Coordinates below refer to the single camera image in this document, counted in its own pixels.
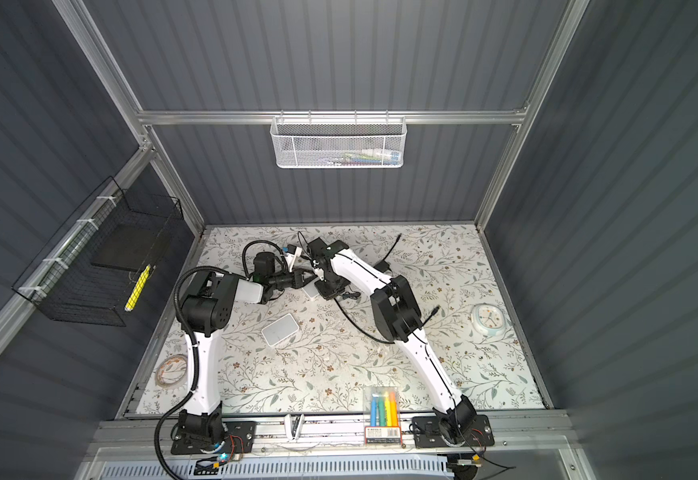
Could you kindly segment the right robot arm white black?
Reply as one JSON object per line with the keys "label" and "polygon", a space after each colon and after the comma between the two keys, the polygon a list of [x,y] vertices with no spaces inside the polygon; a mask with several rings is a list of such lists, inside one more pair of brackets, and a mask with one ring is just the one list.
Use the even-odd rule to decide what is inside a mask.
{"label": "right robot arm white black", "polygon": [[409,281],[402,275],[389,275],[386,259],[371,265],[340,240],[328,244],[317,238],[308,243],[307,256],[317,275],[317,290],[325,299],[336,300],[348,286],[369,297],[381,341],[397,345],[427,386],[444,441],[453,446],[464,444],[472,432],[476,409],[445,371],[428,340],[426,320]]}

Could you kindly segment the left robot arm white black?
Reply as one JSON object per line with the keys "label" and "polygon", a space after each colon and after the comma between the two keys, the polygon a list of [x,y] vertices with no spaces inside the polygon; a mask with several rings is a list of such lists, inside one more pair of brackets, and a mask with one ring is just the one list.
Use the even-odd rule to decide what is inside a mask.
{"label": "left robot arm white black", "polygon": [[176,319],[188,345],[188,393],[169,411],[178,415],[171,434],[176,442],[188,440],[206,451],[227,443],[222,400],[216,386],[216,367],[223,330],[238,304],[266,304],[275,293],[301,289],[316,275],[286,267],[273,273],[256,273],[251,280],[215,266],[198,266],[185,272],[173,290]]}

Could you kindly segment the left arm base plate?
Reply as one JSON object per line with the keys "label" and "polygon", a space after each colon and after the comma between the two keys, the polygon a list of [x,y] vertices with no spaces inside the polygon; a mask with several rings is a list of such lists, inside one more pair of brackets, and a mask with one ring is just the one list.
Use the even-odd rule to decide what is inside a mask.
{"label": "left arm base plate", "polygon": [[220,453],[251,453],[257,423],[253,421],[224,421],[216,430],[200,433],[192,431],[182,423],[176,423],[170,432],[172,455],[210,454],[216,449]]}

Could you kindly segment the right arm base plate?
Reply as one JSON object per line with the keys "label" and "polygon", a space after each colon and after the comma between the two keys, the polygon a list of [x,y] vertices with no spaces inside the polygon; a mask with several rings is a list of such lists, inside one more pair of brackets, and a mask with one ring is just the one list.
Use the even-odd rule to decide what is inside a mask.
{"label": "right arm base plate", "polygon": [[460,420],[451,426],[444,418],[434,415],[416,416],[408,431],[415,446],[421,449],[469,447],[485,449],[495,445],[493,429],[486,415],[476,415],[472,420]]}

